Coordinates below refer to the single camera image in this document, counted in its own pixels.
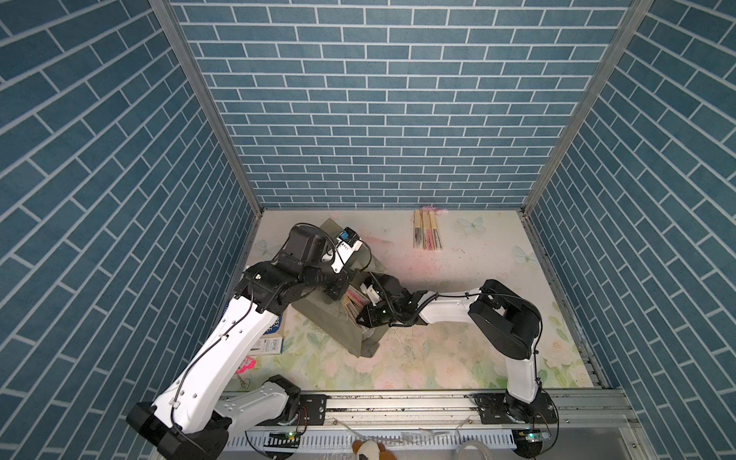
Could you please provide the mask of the olive green canvas tote bag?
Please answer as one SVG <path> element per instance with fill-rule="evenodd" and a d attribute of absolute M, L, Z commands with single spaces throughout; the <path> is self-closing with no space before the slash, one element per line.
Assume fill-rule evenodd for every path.
<path fill-rule="evenodd" d="M 368 277 L 369 271 L 382 271 L 384 266 L 372 256 L 370 249 L 362 245 L 352 256 L 347 270 L 347 284 L 341 297 L 333 299 L 329 293 L 318 289 L 294 303 L 293 308 L 314 322 L 353 356 L 372 358 L 379 349 L 381 339 L 388 332 L 388 327 L 365 328 L 358 325 L 356 319 L 348 316 L 342 298 L 348 287 L 360 291 L 360 285 Z"/>

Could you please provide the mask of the black patterned bamboo folding fan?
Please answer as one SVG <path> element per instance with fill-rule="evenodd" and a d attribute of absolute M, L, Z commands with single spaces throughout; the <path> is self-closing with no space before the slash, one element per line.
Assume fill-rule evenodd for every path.
<path fill-rule="evenodd" d="M 412 239 L 414 248 L 422 249 L 424 247 L 424 224 L 421 210 L 415 210 L 413 212 Z"/>

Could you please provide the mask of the brown folding fan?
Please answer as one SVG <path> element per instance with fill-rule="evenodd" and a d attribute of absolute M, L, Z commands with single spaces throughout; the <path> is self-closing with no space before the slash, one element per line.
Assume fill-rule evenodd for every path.
<path fill-rule="evenodd" d="M 439 230 L 437 215 L 435 211 L 429 212 L 430 230 L 432 233 L 433 249 L 441 250 L 443 248 L 441 234 Z"/>

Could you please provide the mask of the pink folding fan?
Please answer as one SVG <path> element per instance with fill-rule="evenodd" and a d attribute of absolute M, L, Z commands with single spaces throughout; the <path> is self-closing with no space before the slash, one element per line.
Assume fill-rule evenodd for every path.
<path fill-rule="evenodd" d="M 435 249 L 434 230 L 432 227 L 433 212 L 430 209 L 423 208 L 420 211 L 422 218 L 422 231 L 423 231 L 423 249 L 433 251 Z"/>

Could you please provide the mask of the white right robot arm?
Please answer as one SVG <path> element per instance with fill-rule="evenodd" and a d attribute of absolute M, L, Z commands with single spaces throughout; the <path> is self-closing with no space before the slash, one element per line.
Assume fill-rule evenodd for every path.
<path fill-rule="evenodd" d="M 489 279 L 475 291 L 409 291 L 387 274 L 371 272 L 360 284 L 369 303 L 356 316 L 358 325 L 410 328 L 436 323 L 473 324 L 504 356 L 507 399 L 530 406 L 541 390 L 536 352 L 544 325 L 537 307 Z"/>

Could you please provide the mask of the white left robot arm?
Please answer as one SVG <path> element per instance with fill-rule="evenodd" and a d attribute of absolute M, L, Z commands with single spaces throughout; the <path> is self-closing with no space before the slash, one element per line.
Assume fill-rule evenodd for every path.
<path fill-rule="evenodd" d="M 222 393 L 289 306 L 314 291 L 333 300 L 345 293 L 355 274 L 349 261 L 361 246 L 351 228 L 332 236 L 295 224 L 275 256 L 245 270 L 214 332 L 165 391 L 128 412 L 128 425 L 166 459 L 217 459 L 230 437 L 262 422 L 291 421 L 301 391 L 281 376 L 229 401 Z"/>

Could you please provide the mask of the blue illustrated book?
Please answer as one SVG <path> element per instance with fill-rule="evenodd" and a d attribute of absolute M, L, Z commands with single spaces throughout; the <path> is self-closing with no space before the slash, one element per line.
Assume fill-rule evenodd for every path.
<path fill-rule="evenodd" d="M 281 337 L 284 331 L 284 322 L 285 316 L 279 316 L 264 334 L 270 337 Z"/>

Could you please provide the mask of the white blue small box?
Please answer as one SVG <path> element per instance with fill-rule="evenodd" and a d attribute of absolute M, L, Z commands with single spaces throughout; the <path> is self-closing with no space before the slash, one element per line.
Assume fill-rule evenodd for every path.
<path fill-rule="evenodd" d="M 261 337 L 251 348 L 250 356 L 279 355 L 284 349 L 283 337 Z"/>

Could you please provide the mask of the brown plush toy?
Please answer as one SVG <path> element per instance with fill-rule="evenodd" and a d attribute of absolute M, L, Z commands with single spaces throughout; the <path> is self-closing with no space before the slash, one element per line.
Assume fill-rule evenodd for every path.
<path fill-rule="evenodd" d="M 352 451 L 356 460 L 397 460 L 396 455 L 387 450 L 383 443 L 376 441 L 355 441 Z"/>

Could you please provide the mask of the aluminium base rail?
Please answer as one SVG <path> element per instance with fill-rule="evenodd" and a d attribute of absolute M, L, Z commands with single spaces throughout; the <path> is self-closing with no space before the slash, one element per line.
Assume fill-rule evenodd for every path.
<path fill-rule="evenodd" d="M 251 427 L 217 459 L 336 458 L 355 441 L 396 455 L 432 450 L 510 459 L 653 459 L 640 419 L 620 390 L 551 390 L 559 422 L 483 425 L 471 396 L 500 390 L 328 391 L 324 425 Z"/>

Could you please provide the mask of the pink keychain toy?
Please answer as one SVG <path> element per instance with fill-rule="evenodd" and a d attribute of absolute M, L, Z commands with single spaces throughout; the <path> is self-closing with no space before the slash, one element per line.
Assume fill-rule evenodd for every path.
<path fill-rule="evenodd" d="M 240 367 L 236 370 L 237 375 L 241 375 L 243 373 L 249 372 L 253 370 L 258 364 L 257 358 L 253 358 L 253 356 L 247 356 L 245 360 L 241 363 Z"/>

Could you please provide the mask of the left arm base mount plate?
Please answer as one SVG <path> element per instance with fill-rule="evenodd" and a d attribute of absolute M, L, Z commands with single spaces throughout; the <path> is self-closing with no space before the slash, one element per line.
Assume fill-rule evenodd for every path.
<path fill-rule="evenodd" d="M 264 421 L 258 427 L 323 426 L 327 413 L 328 396 L 319 393 L 302 393 L 297 400 L 290 398 L 284 411 L 275 419 Z"/>

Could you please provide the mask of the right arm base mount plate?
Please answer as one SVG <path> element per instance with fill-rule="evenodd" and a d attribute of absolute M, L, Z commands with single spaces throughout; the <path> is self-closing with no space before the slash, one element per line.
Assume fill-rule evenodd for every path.
<path fill-rule="evenodd" d="M 471 396 L 471 400 L 483 425 L 553 425 L 559 422 L 554 401 L 544 391 L 540 391 L 531 403 L 518 400 L 508 392 L 477 393 Z"/>

